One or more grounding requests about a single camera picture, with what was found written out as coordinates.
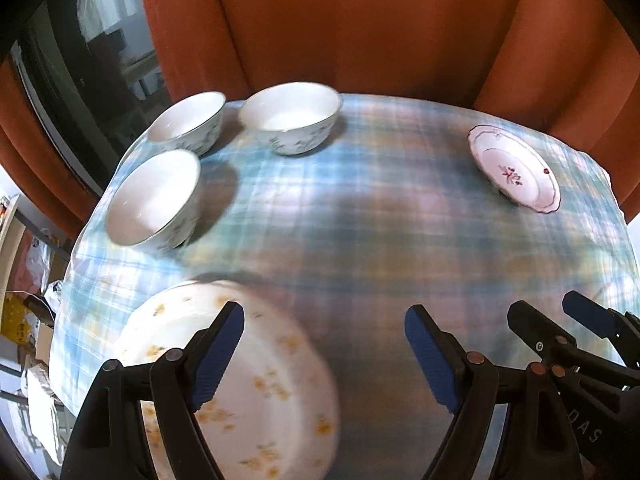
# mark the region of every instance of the floral plate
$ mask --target floral plate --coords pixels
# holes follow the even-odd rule
[[[187,283],[156,294],[131,316],[116,343],[125,365],[184,348],[225,303],[244,308],[244,333],[213,400],[196,413],[227,480],[320,480],[335,457],[339,410],[325,362],[293,320],[233,282]],[[152,402],[142,403],[160,480],[174,478]]]
[[[507,197],[539,213],[558,210],[558,181],[526,142],[501,128],[484,125],[473,128],[468,140],[478,167]]]

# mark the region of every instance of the large white plate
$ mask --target large white plate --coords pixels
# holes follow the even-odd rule
[[[196,413],[227,480],[324,478],[335,457],[339,411],[328,367],[296,324],[233,282],[169,288],[133,314],[116,343],[125,365],[184,348],[225,303],[244,308],[244,333],[213,400]],[[174,478],[152,402],[143,417],[161,480]]]
[[[560,188],[544,159],[524,140],[496,126],[476,126],[469,148],[478,167],[514,202],[539,213],[560,207]]]

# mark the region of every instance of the table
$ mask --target table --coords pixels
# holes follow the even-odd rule
[[[602,355],[607,344],[562,314],[564,293],[640,314],[622,213],[608,175],[585,153],[472,110],[346,95],[324,145],[282,157],[242,131],[238,106],[227,106],[222,138],[202,161],[206,210],[187,246],[154,259],[106,237],[109,200],[154,154],[143,140],[79,237],[50,357],[52,387],[73,413],[143,301],[187,278],[232,279],[294,316],[329,363],[342,432],[328,477],[421,478],[450,416],[404,339],[409,306],[427,306],[467,349],[521,367],[536,357],[508,330],[513,301],[529,301]],[[558,212],[537,214],[492,189],[468,150],[476,124],[507,129],[541,153],[561,188]],[[494,422],[477,478],[497,448]]]

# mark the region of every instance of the curtain fold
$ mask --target curtain fold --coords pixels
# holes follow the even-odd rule
[[[0,65],[0,165],[67,237],[78,237],[97,198],[47,138],[10,59]]]

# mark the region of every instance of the brown curtain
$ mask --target brown curtain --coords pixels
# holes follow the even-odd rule
[[[504,117],[588,152],[640,211],[640,56],[602,0],[143,0],[174,99],[291,80]]]
[[[68,238],[78,237],[97,199],[47,138],[9,59],[0,66],[0,165]]]

